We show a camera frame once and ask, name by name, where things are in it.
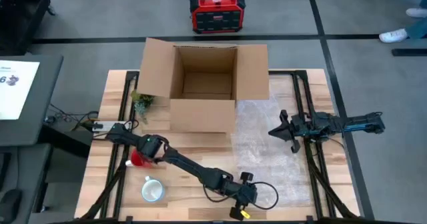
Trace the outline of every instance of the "white sneaker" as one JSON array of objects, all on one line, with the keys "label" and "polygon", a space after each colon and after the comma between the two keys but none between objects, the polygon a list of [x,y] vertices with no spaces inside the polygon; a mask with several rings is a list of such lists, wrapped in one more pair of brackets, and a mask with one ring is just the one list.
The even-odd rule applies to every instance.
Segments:
[{"label": "white sneaker", "polygon": [[407,37],[408,37],[408,34],[406,33],[405,29],[399,29],[399,30],[380,34],[380,40],[383,43],[393,43],[393,42],[403,41]]},{"label": "white sneaker", "polygon": [[427,17],[427,9],[424,8],[409,8],[406,14],[410,17],[423,18]]}]

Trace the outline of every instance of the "wooden tabletop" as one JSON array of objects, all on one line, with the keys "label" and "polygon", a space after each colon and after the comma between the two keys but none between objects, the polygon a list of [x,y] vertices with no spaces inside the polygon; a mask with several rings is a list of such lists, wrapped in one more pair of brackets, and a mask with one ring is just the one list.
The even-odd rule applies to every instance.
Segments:
[{"label": "wooden tabletop", "polygon": [[[126,72],[126,70],[111,70],[109,72],[99,110],[100,120],[117,121]],[[334,108],[324,70],[307,69],[307,72],[316,111],[333,113]],[[286,109],[290,115],[296,113],[294,88],[290,76],[270,76],[270,93],[280,109]],[[235,180],[239,179],[241,171],[251,171],[256,168],[252,164],[242,161],[246,157],[242,156],[244,153],[234,146],[236,136],[225,133],[173,133],[168,131],[168,103],[168,99],[155,98],[155,102],[146,114],[146,123],[143,122],[141,117],[138,117],[140,126],[134,130],[134,133],[138,135],[158,133],[166,137],[171,146],[176,148],[181,154],[205,167],[223,169],[233,174]],[[127,107],[127,113],[129,113],[130,108],[130,106]],[[237,120],[241,118],[241,114],[238,114]],[[334,139],[341,141],[338,135]],[[91,207],[105,187],[111,149],[112,144],[107,141],[93,141],[75,212],[76,217],[82,216]],[[288,155],[290,153],[290,143],[283,142],[283,153],[286,153],[284,159],[291,158],[290,161],[292,161],[293,165],[279,166],[279,168],[286,170],[293,168],[294,164],[299,165],[301,167],[298,173],[299,179],[291,180],[287,178],[280,181],[280,183],[285,185],[280,186],[283,187],[282,189],[278,188],[280,202],[275,208],[264,211],[250,205],[247,210],[252,216],[252,220],[294,221],[304,220],[307,215],[313,215],[316,218],[310,179],[304,159],[304,148],[301,148],[298,154],[291,156]],[[348,208],[358,215],[358,205],[344,150],[339,144],[327,141],[324,143],[324,155],[332,188]],[[165,197],[157,203],[147,203],[141,196],[144,177],[147,175],[159,179],[166,187]],[[285,194],[284,191],[288,189],[294,192],[287,192]],[[324,192],[321,187],[319,189],[324,213],[327,213]],[[112,216],[115,190],[111,193],[113,194],[109,202],[108,217]],[[217,198],[216,194],[209,191],[208,193],[209,196]],[[124,220],[126,216],[131,215],[133,216],[133,220],[136,221],[230,219],[228,215],[232,206],[234,206],[232,199],[222,203],[210,202],[206,199],[197,178],[173,165],[160,163],[153,169],[139,167],[129,167],[127,169],[119,218]]]}]

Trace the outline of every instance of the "bubble wrap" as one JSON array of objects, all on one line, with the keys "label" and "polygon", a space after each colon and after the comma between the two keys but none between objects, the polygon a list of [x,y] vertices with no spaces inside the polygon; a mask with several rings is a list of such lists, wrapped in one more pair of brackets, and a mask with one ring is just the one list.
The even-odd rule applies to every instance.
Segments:
[{"label": "bubble wrap", "polygon": [[[238,171],[254,174],[253,181],[272,184],[279,193],[278,207],[309,205],[310,180],[304,150],[297,154],[291,143],[270,137],[268,131],[279,126],[280,107],[274,95],[263,101],[238,101],[236,131],[232,134]],[[257,185],[257,205],[271,206],[276,194],[267,185]]]}]

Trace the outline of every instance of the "red object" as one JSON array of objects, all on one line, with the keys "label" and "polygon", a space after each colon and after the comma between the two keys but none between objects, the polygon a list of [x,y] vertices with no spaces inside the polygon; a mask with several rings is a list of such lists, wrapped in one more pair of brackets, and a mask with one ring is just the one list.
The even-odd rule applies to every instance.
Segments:
[{"label": "red object", "polygon": [[189,0],[196,33],[236,32],[243,27],[245,0]]},{"label": "red object", "polygon": [[149,162],[147,159],[145,159],[141,153],[138,153],[136,149],[134,149],[131,153],[131,159],[130,159],[132,165],[136,167],[145,167],[145,168],[152,168],[151,162]]}]

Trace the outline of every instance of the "ceramic mug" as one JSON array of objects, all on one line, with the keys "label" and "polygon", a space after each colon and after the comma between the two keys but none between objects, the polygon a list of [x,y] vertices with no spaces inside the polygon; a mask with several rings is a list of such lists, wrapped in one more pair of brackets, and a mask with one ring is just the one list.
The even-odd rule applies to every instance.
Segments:
[{"label": "ceramic mug", "polygon": [[141,194],[144,200],[148,202],[160,201],[165,196],[165,187],[160,181],[147,176]]}]

